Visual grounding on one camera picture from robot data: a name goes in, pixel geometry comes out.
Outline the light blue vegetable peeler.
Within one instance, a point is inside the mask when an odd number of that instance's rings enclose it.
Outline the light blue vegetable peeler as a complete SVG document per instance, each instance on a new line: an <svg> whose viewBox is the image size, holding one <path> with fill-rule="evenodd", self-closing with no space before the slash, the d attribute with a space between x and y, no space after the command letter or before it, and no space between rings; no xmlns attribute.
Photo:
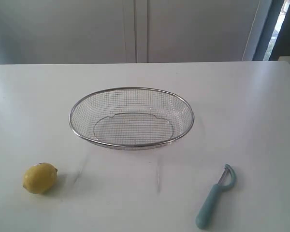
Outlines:
<svg viewBox="0 0 290 232"><path fill-rule="evenodd" d="M227 185L223 185L222 182L227 174L229 174L231 177L230 183ZM234 169L229 164L225 164L222 176L220 177L219 181L214 184L210 189L202 207L199 210L198 215L196 216L195 223L199 229L204 230L208 227L220 195L223 192L232 189L235 183L236 174Z"/></svg>

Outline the yellow lemon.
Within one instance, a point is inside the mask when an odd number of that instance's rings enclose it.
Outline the yellow lemon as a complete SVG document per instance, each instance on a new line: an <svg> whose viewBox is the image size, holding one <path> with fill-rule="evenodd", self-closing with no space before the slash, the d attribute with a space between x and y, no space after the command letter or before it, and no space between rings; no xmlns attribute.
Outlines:
<svg viewBox="0 0 290 232"><path fill-rule="evenodd" d="M42 194L48 191L57 180L58 170L50 163L39 163L26 170L23 188L29 193Z"/></svg>

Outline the white cabinet doors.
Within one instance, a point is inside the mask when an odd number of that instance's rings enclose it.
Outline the white cabinet doors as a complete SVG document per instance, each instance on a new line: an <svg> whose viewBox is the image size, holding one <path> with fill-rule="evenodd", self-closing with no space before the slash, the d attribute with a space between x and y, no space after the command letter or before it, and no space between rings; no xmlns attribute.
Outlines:
<svg viewBox="0 0 290 232"><path fill-rule="evenodd" d="M251 61L269 0L0 0L0 64Z"/></svg>

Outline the window with dark frame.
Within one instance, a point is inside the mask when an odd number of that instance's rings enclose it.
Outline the window with dark frame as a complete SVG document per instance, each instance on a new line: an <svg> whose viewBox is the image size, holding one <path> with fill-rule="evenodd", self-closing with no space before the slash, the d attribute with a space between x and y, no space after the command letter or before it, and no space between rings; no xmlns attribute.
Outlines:
<svg viewBox="0 0 290 232"><path fill-rule="evenodd" d="M253 61L290 57L290 0L272 0Z"/></svg>

